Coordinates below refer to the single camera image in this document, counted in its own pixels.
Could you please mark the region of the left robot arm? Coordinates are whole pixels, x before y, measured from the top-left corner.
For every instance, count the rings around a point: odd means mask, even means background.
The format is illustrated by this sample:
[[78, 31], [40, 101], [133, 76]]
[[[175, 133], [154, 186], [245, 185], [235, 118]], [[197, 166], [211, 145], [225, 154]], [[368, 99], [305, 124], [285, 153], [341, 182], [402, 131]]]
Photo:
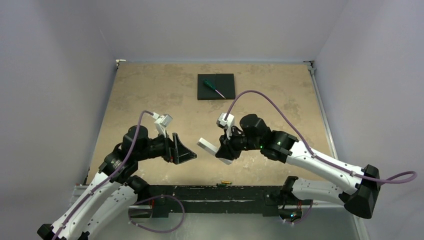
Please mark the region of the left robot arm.
[[43, 240], [87, 240], [121, 210], [133, 204], [153, 208], [158, 199], [165, 197], [151, 193], [151, 185], [135, 175], [140, 161], [162, 158], [178, 165], [196, 157], [177, 133], [169, 136], [163, 129], [157, 137], [150, 138], [146, 127], [134, 125], [105, 157], [82, 195], [54, 223], [40, 226], [37, 234]]

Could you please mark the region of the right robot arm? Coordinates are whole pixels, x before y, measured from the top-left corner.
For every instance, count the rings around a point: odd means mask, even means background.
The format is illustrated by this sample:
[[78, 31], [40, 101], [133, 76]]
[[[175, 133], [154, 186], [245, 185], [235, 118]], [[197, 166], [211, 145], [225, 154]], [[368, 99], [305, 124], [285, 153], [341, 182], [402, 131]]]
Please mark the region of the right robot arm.
[[269, 160], [296, 166], [323, 178], [310, 181], [299, 177], [288, 178], [280, 196], [288, 204], [296, 200], [319, 200], [343, 206], [349, 213], [370, 219], [381, 187], [379, 169], [351, 165], [319, 151], [308, 149], [305, 142], [294, 135], [270, 129], [256, 114], [248, 114], [234, 125], [234, 116], [222, 113], [216, 124], [224, 130], [216, 158], [231, 163], [242, 151], [258, 150]]

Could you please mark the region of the white remote control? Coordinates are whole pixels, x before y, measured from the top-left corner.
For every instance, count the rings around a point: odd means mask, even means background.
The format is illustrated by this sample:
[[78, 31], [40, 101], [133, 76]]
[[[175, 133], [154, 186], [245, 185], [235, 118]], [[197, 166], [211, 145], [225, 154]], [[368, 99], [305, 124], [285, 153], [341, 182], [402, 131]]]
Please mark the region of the white remote control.
[[204, 151], [206, 151], [207, 153], [211, 154], [212, 156], [214, 156], [215, 158], [219, 159], [221, 162], [223, 162], [226, 165], [230, 165], [233, 163], [232, 160], [228, 160], [222, 157], [216, 157], [216, 153], [218, 152], [219, 148], [214, 146], [213, 144], [211, 144], [209, 141], [207, 141], [204, 138], [200, 138], [197, 142], [197, 145], [202, 148]]

